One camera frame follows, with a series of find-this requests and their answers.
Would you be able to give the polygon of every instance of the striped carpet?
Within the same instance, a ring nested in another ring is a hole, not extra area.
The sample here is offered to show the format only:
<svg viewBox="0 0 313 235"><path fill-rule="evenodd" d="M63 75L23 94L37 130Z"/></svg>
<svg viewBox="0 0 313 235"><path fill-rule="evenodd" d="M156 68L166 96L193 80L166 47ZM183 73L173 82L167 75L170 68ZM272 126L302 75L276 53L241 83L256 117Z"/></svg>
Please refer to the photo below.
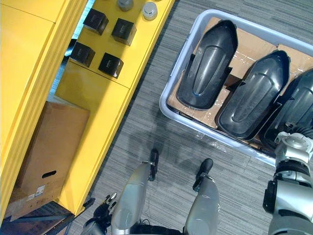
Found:
<svg viewBox="0 0 313 235"><path fill-rule="evenodd" d="M182 230L196 196L195 173L207 157L220 193L218 235L265 235L271 220L262 208L274 168L166 118L158 100L191 26L202 11L218 9L313 44L311 0L178 0L175 2L92 191L95 204L76 218L83 224L108 193L120 193L150 149L160 151L159 171L149 183L142 218Z"/></svg>

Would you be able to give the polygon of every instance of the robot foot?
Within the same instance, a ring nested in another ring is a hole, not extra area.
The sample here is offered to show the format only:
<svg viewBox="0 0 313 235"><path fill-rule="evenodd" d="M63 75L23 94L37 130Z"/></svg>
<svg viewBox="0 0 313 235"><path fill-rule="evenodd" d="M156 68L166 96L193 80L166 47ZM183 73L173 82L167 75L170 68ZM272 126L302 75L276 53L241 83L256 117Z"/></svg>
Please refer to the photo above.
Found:
<svg viewBox="0 0 313 235"><path fill-rule="evenodd" d="M208 174L209 174L210 170L212 169L212 166L213 166L213 160L210 158L205 159L201 163L200 169L196 175L196 181L195 181L194 185L192 186L192 189L194 191L196 191L196 192L199 191L200 184L202 182L203 177L208 177Z"/></svg>
<svg viewBox="0 0 313 235"><path fill-rule="evenodd" d="M149 181L154 181L157 173L157 164L158 164L158 150L153 148L150 153L150 161L154 164L151 165Z"/></svg>

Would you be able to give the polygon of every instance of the yellow shelf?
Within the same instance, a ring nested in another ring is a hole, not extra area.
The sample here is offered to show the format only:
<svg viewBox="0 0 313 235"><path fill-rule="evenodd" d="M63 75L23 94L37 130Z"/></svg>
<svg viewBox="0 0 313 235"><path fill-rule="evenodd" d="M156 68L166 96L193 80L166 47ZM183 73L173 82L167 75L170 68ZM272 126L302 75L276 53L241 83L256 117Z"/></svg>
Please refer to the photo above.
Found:
<svg viewBox="0 0 313 235"><path fill-rule="evenodd" d="M1 2L1 197L3 220L51 84L87 0Z"/></svg>
<svg viewBox="0 0 313 235"><path fill-rule="evenodd" d="M146 0L134 0L134 7L123 12L115 0L97 0L93 8L109 19L102 36L83 28L78 41L91 47L95 56L89 68L70 60L56 95L90 110L90 119L67 176L61 196L56 201L78 215L98 169L124 116L152 49L175 0L154 1L158 16L153 21L142 17ZM134 22L137 28L131 46L113 39L111 32L117 18ZM119 77L98 70L105 52L124 62Z"/></svg>

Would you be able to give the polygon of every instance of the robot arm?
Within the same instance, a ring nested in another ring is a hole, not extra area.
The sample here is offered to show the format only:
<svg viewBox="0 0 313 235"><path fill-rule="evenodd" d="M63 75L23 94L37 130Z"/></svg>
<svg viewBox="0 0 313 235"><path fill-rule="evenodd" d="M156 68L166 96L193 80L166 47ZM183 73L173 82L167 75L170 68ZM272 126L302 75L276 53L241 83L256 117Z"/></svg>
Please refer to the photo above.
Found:
<svg viewBox="0 0 313 235"><path fill-rule="evenodd" d="M313 235L313 181L308 166L312 143L299 133L279 133L276 172L265 190L263 208L272 213L269 235Z"/></svg>

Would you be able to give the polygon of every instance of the box handle hole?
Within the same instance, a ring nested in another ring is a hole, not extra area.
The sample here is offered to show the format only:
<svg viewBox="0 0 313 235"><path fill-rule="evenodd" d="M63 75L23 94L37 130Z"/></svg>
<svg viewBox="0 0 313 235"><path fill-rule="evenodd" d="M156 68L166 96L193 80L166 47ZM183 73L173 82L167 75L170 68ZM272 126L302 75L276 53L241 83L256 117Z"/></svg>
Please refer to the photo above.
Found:
<svg viewBox="0 0 313 235"><path fill-rule="evenodd" d="M55 173L57 173L56 170L53 170L51 172L47 172L47 173L43 174L42 178L46 178L46 177L49 177L51 175L55 175Z"/></svg>

